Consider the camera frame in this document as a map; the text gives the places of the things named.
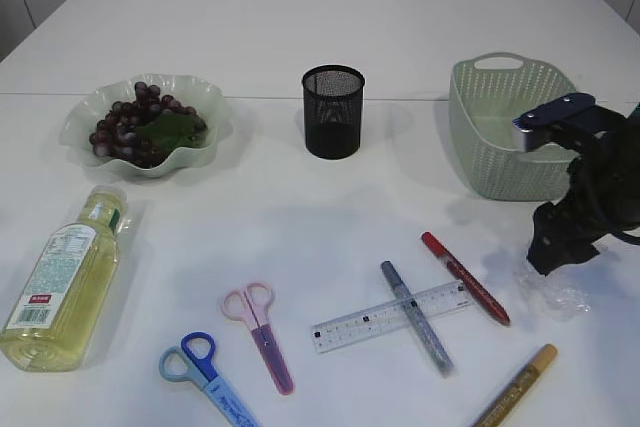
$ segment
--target clear plastic wrap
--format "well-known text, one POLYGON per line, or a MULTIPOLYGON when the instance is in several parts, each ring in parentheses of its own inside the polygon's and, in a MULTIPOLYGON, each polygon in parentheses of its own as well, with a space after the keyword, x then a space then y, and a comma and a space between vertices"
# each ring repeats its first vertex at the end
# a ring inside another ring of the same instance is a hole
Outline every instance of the clear plastic wrap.
POLYGON ((569 275, 570 269, 579 266, 566 265, 544 276, 527 261, 526 252, 524 250, 520 262, 514 263, 514 277, 534 311, 566 322, 591 310, 588 294, 569 275))

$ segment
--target scissor handle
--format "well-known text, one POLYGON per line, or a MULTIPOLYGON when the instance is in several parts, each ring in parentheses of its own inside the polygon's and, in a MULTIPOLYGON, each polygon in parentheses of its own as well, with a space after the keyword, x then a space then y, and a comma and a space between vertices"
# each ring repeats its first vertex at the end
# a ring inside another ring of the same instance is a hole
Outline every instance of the scissor handle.
POLYGON ((207 380, 212 381, 218 376, 218 372, 213 368, 213 354, 216 351, 216 343, 214 342, 213 337, 206 332, 191 332, 182 338, 180 347, 182 347, 182 350, 187 357, 189 357, 191 362, 193 362, 200 372, 204 374, 207 380), (194 339, 201 339, 209 344, 209 351, 207 352, 207 355, 204 357, 198 357, 191 347, 189 347, 189 342, 194 339))
POLYGON ((264 282, 251 282, 242 289, 234 289, 229 292, 224 300, 220 309, 225 317, 231 320, 240 320, 244 322, 249 330, 257 329, 261 325, 269 323, 267 317, 267 309, 275 300, 275 292, 269 284, 264 282), (262 288, 267 291, 267 301, 259 302, 252 293, 252 290, 256 287, 262 288), (230 309, 229 304, 234 297, 240 298, 242 304, 242 311, 234 312, 230 309))
POLYGON ((160 371, 160 375, 169 382, 193 382, 200 389, 203 389, 204 386, 208 384, 208 380, 205 376, 179 347, 169 347, 164 351, 164 354, 160 357, 158 370, 160 371), (184 365, 186 366, 186 370, 184 372, 180 374, 173 374, 167 370, 167 360, 173 355, 177 355, 180 360, 184 362, 184 365))

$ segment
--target marker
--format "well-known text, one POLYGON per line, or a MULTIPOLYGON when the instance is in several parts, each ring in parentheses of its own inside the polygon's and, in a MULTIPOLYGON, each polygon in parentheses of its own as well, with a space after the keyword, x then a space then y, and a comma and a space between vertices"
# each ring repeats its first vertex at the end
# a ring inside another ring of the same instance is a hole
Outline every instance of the marker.
MULTIPOLYGON (((400 274, 396 271, 393 264, 388 260, 385 260, 382 264, 380 264, 382 268, 382 273, 384 274, 385 279, 389 283, 389 287, 393 291, 393 295, 396 296, 397 299, 406 299, 407 297, 411 297, 411 292, 406 284, 402 281, 400 274)), ((409 322, 411 323, 411 327, 416 331, 422 345, 427 350, 427 353, 431 356, 431 359, 435 362, 440 374, 443 377, 449 376, 453 371, 453 362, 447 355, 447 352, 444 350, 444 347, 440 343, 438 336, 433 331, 429 322, 427 322, 427 318, 424 316, 420 307, 415 302, 415 300, 407 301, 406 304, 402 305, 402 310, 404 310, 409 322)))
POLYGON ((467 290, 476 301, 484 307, 487 313, 502 325, 509 327, 511 325, 511 319, 507 315, 507 311, 504 307, 493 298, 493 296, 487 292, 478 280, 471 275, 467 269, 456 259, 451 252, 449 252, 444 245, 436 239, 431 232, 425 232, 422 234, 422 242, 429 250, 436 256, 442 265, 444 265, 449 272, 453 274, 456 279, 460 279, 467 286, 467 290))
POLYGON ((497 427, 535 384, 558 355, 558 349, 547 344, 509 382, 471 427, 497 427))

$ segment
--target decorative leaf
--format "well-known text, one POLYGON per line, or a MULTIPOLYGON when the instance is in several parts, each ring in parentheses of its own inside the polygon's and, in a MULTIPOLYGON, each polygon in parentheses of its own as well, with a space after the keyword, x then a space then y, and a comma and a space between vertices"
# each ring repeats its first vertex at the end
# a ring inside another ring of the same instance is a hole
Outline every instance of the decorative leaf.
POLYGON ((197 148, 202 145, 204 136, 196 134, 195 122, 192 115, 160 115, 137 131, 148 137, 154 146, 171 153, 178 147, 197 148))

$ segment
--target blue scissors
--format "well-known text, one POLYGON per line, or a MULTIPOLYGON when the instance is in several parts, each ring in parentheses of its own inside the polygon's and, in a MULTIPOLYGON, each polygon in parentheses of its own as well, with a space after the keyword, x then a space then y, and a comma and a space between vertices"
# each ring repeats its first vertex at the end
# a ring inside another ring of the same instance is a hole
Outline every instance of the blue scissors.
POLYGON ((180 347, 171 347, 160 357, 160 375, 170 382, 190 381, 196 384, 234 427, 259 427, 229 384, 213 368, 215 351, 216 344, 209 334, 192 332, 185 335, 180 347), (194 339, 202 339, 209 344, 209 352, 203 358, 198 357, 189 347, 189 342, 194 339), (177 355, 185 363, 185 372, 173 374, 167 370, 166 362, 173 355, 177 355))

